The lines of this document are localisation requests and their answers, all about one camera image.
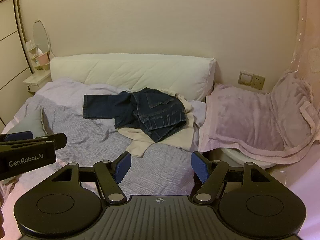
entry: wardrobe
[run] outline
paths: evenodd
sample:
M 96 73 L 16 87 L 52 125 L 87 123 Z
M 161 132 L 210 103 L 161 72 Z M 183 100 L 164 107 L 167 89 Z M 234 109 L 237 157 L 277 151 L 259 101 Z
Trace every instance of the wardrobe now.
M 18 30 L 15 0 L 0 0 L 0 132 L 32 95 L 22 83 L 31 73 Z

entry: jeans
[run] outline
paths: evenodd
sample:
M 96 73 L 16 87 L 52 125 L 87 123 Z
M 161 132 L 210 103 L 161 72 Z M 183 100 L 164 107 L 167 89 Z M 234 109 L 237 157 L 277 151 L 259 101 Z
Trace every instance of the jeans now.
M 149 88 L 118 95 L 84 95 L 83 117 L 114 118 L 115 128 L 141 128 L 154 142 L 178 132 L 187 122 L 179 99 Z

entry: pillow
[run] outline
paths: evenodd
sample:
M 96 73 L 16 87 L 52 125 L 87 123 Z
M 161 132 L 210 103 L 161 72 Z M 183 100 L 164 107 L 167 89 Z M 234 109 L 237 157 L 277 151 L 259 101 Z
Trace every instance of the pillow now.
M 43 125 L 42 109 L 39 108 L 12 127 L 7 133 L 31 131 L 33 138 L 46 136 L 47 133 Z
M 319 129 L 309 85 L 285 72 L 270 94 L 216 84 L 207 96 L 199 151 L 237 148 L 256 160 L 290 164 L 301 160 Z
M 212 91 L 216 61 L 177 55 L 84 54 L 54 57 L 51 78 L 69 77 L 87 85 L 108 84 L 139 91 L 166 89 L 186 100 L 201 101 Z

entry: bed sheet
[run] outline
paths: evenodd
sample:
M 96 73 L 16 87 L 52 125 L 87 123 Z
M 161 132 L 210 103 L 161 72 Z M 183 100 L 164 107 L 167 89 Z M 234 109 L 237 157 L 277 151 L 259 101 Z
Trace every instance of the bed sheet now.
M 113 161 L 125 151 L 132 140 L 116 131 L 113 119 L 88 120 L 81 114 L 84 94 L 117 94 L 123 90 L 108 85 L 88 86 L 70 79 L 57 80 L 46 84 L 17 112 L 4 132 L 23 119 L 27 113 L 41 107 L 47 132 L 64 132 L 68 143 L 65 148 L 56 151 L 56 163 L 21 175 L 2 207 L 6 232 L 4 239 L 20 237 L 13 206 L 29 189 L 69 162 L 78 162 L 80 166 L 92 166 L 95 162 L 105 159 Z M 203 104 L 193 103 L 195 120 L 199 125 L 204 121 Z M 183 149 L 164 144 L 151 145 L 143 158 L 132 158 L 131 168 L 119 186 L 127 197 L 131 194 L 190 194 L 194 185 L 190 158 L 191 153 Z M 96 192 L 89 183 L 84 184 L 84 187 Z

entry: white pillow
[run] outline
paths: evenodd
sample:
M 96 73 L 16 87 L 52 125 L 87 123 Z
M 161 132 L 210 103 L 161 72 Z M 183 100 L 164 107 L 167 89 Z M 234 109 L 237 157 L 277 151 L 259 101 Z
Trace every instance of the white pillow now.
M 85 54 L 55 57 L 52 81 L 69 77 L 87 85 L 102 83 L 139 91 L 167 89 L 187 100 L 203 100 L 212 91 L 215 59 L 153 54 Z

